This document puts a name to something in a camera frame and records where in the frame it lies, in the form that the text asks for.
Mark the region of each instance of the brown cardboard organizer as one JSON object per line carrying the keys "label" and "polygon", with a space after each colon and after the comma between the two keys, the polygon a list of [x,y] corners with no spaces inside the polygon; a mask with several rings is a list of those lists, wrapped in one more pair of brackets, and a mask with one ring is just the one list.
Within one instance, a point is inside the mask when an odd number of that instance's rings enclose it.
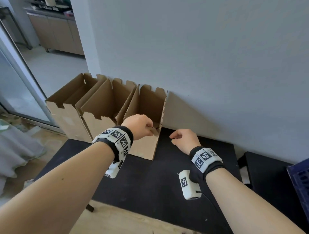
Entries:
{"label": "brown cardboard organizer", "polygon": [[132,81],[122,83],[115,78],[106,80],[82,106],[83,118],[93,137],[101,134],[107,128],[121,125],[130,101],[136,90]]}
{"label": "brown cardboard organizer", "polygon": [[147,115],[153,121],[154,127],[150,130],[154,135],[135,140],[130,154],[149,160],[154,159],[162,128],[166,97],[167,92],[162,88],[152,91],[150,85],[143,85],[141,89],[138,85],[124,119],[135,114]]}
{"label": "brown cardboard organizer", "polygon": [[52,117],[68,138],[92,142],[93,138],[82,118],[81,106],[106,80],[104,76],[95,79],[90,73],[79,74],[46,99]]}

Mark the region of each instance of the blue plastic crate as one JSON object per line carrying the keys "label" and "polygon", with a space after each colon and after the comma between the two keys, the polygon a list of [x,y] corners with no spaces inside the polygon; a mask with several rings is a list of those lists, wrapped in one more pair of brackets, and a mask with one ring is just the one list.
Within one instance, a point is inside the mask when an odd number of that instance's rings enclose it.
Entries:
{"label": "blue plastic crate", "polygon": [[288,166],[287,171],[309,222],[309,159]]}

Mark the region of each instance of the black cable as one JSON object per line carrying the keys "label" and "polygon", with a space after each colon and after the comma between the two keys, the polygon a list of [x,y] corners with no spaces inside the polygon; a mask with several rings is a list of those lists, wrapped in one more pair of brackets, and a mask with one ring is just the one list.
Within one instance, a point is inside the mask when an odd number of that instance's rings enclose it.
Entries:
{"label": "black cable", "polygon": [[[197,193],[203,194],[204,197],[206,197],[207,200],[208,200],[208,201],[213,205],[213,207],[216,209],[217,213],[221,216],[221,213],[219,212],[219,210],[216,208],[216,206],[212,203],[212,201],[211,201],[204,193],[202,193],[201,191],[196,191],[196,192],[197,192]],[[224,227],[226,228],[227,232],[229,232],[229,228],[227,227],[226,223],[225,223],[225,222],[223,222],[223,223],[224,223]]]}

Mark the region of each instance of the person's right arm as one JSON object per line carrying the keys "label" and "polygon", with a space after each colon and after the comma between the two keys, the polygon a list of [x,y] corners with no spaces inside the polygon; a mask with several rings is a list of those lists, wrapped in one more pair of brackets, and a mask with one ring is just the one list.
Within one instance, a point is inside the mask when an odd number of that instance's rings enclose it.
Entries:
{"label": "person's right arm", "polygon": [[[172,143],[182,152],[200,146],[190,129],[179,129],[170,135]],[[206,182],[234,234],[304,234],[304,232],[275,207],[237,180],[225,168],[206,175]]]}

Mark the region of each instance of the black table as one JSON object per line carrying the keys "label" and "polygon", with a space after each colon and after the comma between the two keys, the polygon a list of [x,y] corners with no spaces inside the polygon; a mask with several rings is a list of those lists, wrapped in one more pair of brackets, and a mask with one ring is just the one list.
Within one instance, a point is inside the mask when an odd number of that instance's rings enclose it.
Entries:
{"label": "black table", "polygon": [[286,163],[259,154],[246,152],[239,166],[247,166],[252,190],[276,207],[304,232],[309,233],[309,224],[302,209]]}
{"label": "black table", "polygon": [[[196,200],[183,197],[177,173],[189,170],[191,161],[171,143],[172,132],[162,128],[153,161],[128,155],[117,177],[104,176],[92,199],[195,231],[232,233],[206,183],[200,184],[201,190],[220,214],[203,196]],[[232,144],[204,137],[199,140],[203,146],[212,148],[223,159],[227,170],[241,181]],[[35,179],[88,146],[86,142],[67,140]]]}

